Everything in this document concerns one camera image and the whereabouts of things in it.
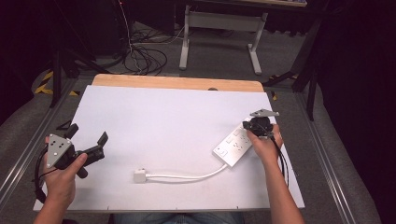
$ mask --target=forearm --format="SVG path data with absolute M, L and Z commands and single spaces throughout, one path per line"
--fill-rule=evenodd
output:
M 35 218 L 35 224 L 61 224 L 64 219 L 67 205 L 46 201 Z
M 304 223 L 277 162 L 265 163 L 264 169 L 273 223 Z

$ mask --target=person's lap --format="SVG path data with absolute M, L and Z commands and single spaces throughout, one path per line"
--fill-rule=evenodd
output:
M 114 215 L 115 224 L 243 224 L 240 212 L 125 213 Z

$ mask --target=person's left hand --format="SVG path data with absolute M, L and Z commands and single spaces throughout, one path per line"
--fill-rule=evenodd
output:
M 87 154 L 83 153 L 79 155 L 66 169 L 57 170 L 44 176 L 48 190 L 46 202 L 54 201 L 57 204 L 65 206 L 65 208 L 73 202 L 76 194 L 76 173 L 84 165 L 87 157 Z M 45 164 L 47 164 L 46 161 L 47 154 L 44 158 L 43 174 L 53 169 L 45 167 Z

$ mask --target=white power strip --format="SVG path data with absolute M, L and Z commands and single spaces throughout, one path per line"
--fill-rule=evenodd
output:
M 215 147 L 215 149 L 213 149 L 213 154 L 221 161 L 225 161 L 230 167 L 233 167 L 250 148 L 251 142 L 241 122 L 218 146 Z

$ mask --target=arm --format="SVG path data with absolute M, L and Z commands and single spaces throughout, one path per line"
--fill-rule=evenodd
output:
M 274 124 L 273 132 L 277 145 L 281 147 L 283 140 L 277 124 Z M 285 178 L 280 171 L 274 143 L 271 139 L 260 139 L 251 131 L 247 131 L 247 137 L 252 142 L 257 155 L 262 159 L 273 223 L 304 223 L 303 216 L 291 197 Z
M 57 170 L 45 175 L 48 195 L 43 207 L 35 218 L 35 224 L 62 223 L 64 213 L 75 197 L 76 173 L 84 165 L 86 160 L 87 154 L 83 153 L 65 170 Z M 43 173 L 48 171 L 49 169 L 44 167 Z

